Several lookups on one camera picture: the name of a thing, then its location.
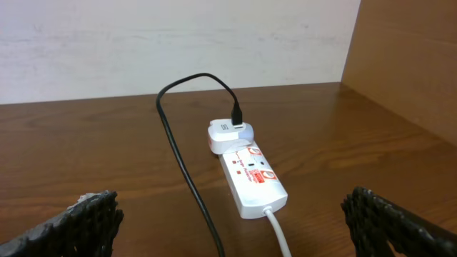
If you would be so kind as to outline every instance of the white cable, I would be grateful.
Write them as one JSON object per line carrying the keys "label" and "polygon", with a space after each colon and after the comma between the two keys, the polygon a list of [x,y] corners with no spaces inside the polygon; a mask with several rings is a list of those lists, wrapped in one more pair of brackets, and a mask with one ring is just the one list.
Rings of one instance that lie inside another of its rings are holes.
{"label": "white cable", "polygon": [[283,253],[283,257],[292,257],[291,251],[288,249],[286,237],[284,237],[283,230],[279,225],[278,220],[271,212],[271,209],[266,209],[264,211],[266,217],[270,220],[271,225],[273,226],[274,232],[276,233],[276,237],[278,238],[279,247],[281,247],[281,252]]}

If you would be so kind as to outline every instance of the white plastic object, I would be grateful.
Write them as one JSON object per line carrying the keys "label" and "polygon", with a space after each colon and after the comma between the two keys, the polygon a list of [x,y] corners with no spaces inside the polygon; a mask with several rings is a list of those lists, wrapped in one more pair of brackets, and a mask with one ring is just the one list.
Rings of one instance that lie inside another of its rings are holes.
{"label": "white plastic object", "polygon": [[264,217],[286,205],[287,192],[256,142],[219,156],[236,207],[242,218]]}
{"label": "white plastic object", "polygon": [[251,125],[244,122],[235,127],[231,119],[217,119],[209,123],[208,138],[213,153],[233,153],[254,142],[254,131]]}

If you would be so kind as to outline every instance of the brown wooden surface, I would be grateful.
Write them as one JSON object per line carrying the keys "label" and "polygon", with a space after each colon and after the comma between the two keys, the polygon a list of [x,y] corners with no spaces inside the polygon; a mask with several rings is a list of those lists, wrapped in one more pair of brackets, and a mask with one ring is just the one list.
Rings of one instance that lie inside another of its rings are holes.
{"label": "brown wooden surface", "polygon": [[[457,151],[338,84],[237,89],[288,203],[276,213],[294,256],[355,256],[340,202],[365,186],[457,232]],[[211,119],[225,91],[166,95],[164,108],[227,256],[279,256],[270,223],[239,217]],[[215,256],[154,96],[0,106],[0,241],[60,213],[79,195],[119,193],[114,256]]]}
{"label": "brown wooden surface", "polygon": [[457,1],[362,0],[343,83],[457,145]]}

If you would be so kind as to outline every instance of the tabletop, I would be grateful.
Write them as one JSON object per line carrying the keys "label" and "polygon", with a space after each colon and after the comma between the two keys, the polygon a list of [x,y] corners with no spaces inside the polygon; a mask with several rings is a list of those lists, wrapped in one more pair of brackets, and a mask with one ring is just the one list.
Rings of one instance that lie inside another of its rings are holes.
{"label": "tabletop", "polygon": [[[340,203],[355,186],[457,232],[457,150],[340,83],[236,89],[244,121],[288,192],[275,213],[294,256],[355,256]],[[155,109],[156,96],[0,106],[0,242],[80,195],[117,191],[113,256],[215,256]],[[207,145],[226,91],[162,104],[227,256],[280,256],[265,218],[243,220]]]}

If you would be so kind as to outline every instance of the power strip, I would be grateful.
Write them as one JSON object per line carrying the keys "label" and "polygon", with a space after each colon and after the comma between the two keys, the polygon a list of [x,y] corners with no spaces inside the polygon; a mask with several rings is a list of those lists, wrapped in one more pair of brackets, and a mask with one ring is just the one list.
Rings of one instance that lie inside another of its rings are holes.
{"label": "power strip", "polygon": [[219,155],[236,207],[242,218],[260,218],[286,205],[287,192],[256,142]]}

